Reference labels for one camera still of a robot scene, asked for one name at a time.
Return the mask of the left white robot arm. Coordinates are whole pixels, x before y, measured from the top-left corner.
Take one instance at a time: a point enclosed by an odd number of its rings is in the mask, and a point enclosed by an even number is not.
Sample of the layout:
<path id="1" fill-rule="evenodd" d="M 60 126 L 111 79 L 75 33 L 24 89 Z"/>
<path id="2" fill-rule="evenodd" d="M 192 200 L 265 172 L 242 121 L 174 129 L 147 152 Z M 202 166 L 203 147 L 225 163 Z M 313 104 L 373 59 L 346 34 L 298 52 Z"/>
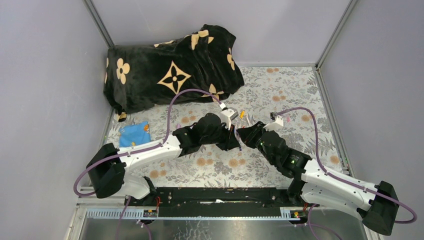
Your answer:
<path id="1" fill-rule="evenodd" d="M 193 126 L 178 128 L 164 139 L 123 148 L 103 145 L 86 166 L 95 196 L 104 199 L 121 193 L 144 206 L 152 204 L 155 188 L 150 179 L 134 177 L 131 171 L 196 153 L 203 145 L 216 145 L 223 151 L 239 148 L 232 124 L 237 116 L 236 110 L 227 108 L 218 115 L 207 113 Z"/>

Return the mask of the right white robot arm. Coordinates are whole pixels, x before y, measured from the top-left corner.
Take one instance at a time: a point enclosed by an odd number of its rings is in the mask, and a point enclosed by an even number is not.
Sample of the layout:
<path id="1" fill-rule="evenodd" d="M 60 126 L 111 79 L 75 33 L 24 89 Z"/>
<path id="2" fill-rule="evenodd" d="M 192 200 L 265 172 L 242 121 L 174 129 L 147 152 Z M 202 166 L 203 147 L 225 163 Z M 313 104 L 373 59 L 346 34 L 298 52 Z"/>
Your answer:
<path id="1" fill-rule="evenodd" d="M 368 229 L 385 236 L 393 231 L 399 205 L 392 184 L 366 182 L 340 172 L 326 171 L 316 159 L 287 146 L 284 138 L 261 121 L 237 130 L 241 141 L 257 149 L 283 176 L 292 179 L 287 201 L 330 207 L 360 220 Z"/>

